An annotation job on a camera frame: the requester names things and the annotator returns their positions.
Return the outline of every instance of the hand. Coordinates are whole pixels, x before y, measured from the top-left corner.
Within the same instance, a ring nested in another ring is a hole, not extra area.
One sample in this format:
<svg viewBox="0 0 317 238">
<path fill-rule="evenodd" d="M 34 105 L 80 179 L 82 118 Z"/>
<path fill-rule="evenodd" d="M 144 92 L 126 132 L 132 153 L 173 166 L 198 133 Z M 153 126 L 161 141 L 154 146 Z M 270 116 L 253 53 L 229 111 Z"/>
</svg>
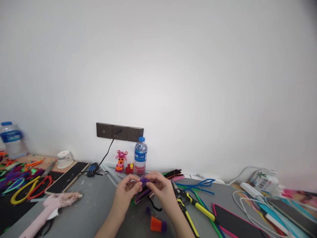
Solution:
<svg viewBox="0 0 317 238">
<path fill-rule="evenodd" d="M 147 174 L 146 179 L 151 182 L 147 182 L 146 186 L 151 189 L 162 203 L 164 210 L 169 213 L 175 208 L 178 208 L 178 203 L 175 197 L 172 182 L 165 178 L 161 173 L 155 171 Z"/>
<path fill-rule="evenodd" d="M 132 197 L 141 191 L 142 182 L 140 182 L 140 178 L 136 175 L 128 175 L 117 186 L 116 195 L 111 210 L 119 215 L 123 220 L 129 208 Z"/>
</svg>

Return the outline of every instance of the person's left hand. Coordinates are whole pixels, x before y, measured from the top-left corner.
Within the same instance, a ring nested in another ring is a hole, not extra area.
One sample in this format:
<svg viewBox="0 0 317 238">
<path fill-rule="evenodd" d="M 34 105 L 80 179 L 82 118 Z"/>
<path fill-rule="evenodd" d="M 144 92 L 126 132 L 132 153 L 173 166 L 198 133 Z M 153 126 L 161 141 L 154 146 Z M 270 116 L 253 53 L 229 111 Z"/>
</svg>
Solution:
<svg viewBox="0 0 317 238">
<path fill-rule="evenodd" d="M 142 182 L 136 175 L 129 174 L 117 186 L 116 195 L 113 201 L 112 210 L 117 215 L 124 216 L 129 208 L 132 197 L 142 191 Z"/>
</svg>

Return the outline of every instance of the power adapter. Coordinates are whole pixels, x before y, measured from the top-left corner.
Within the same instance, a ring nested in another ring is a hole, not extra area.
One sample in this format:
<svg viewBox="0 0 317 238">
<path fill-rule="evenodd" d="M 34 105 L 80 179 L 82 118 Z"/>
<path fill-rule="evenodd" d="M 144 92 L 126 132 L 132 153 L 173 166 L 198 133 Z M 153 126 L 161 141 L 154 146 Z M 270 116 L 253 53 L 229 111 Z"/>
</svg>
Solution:
<svg viewBox="0 0 317 238">
<path fill-rule="evenodd" d="M 262 193 L 260 193 L 248 183 L 241 183 L 240 186 L 254 199 L 256 199 L 257 197 L 264 197 Z"/>
</svg>

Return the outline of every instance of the orange pompom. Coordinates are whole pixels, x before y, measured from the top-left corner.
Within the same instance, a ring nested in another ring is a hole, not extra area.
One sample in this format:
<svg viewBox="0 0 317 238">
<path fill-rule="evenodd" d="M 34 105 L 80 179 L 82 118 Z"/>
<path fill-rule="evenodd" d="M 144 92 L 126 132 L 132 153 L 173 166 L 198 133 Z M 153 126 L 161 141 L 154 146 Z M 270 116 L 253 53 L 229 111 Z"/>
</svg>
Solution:
<svg viewBox="0 0 317 238">
<path fill-rule="evenodd" d="M 162 222 L 154 216 L 151 217 L 151 231 L 162 232 Z"/>
</svg>

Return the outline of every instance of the jar with palm tree label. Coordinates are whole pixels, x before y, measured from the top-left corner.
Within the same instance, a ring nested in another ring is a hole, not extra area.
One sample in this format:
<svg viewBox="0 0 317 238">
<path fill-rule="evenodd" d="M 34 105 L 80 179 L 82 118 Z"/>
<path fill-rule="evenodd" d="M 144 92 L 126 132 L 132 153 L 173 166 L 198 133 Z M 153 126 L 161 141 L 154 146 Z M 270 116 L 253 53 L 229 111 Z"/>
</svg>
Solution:
<svg viewBox="0 0 317 238">
<path fill-rule="evenodd" d="M 278 186 L 278 180 L 275 177 L 276 174 L 277 172 L 272 169 L 258 170 L 251 178 L 250 185 L 261 193 L 271 193 Z"/>
</svg>

